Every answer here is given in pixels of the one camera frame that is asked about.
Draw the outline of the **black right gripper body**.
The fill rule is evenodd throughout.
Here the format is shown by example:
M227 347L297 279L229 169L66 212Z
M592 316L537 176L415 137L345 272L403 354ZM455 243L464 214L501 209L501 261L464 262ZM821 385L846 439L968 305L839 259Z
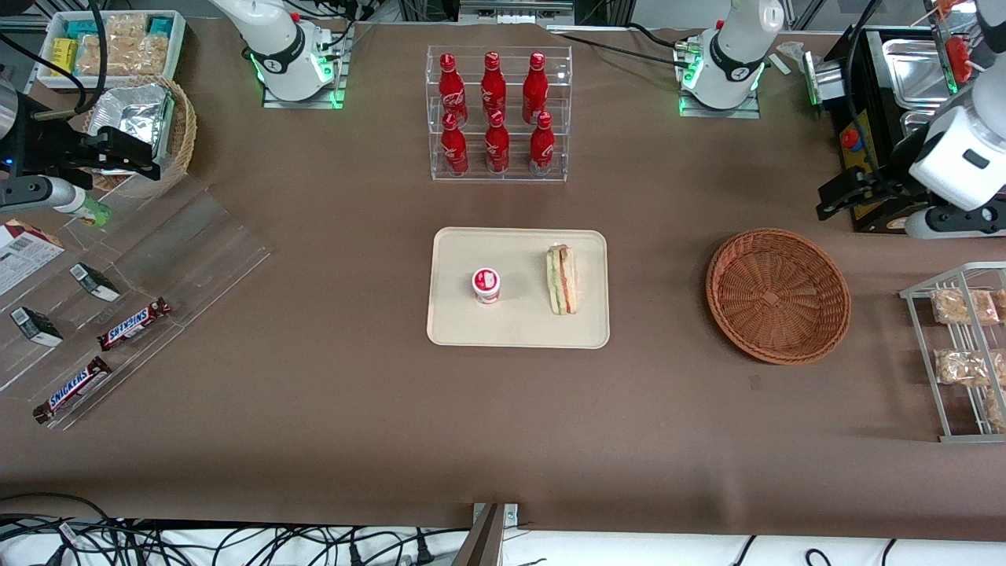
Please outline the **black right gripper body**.
M89 158L83 132L65 121L37 122L22 112L2 118L1 168L12 177L48 175L91 189L79 161Z

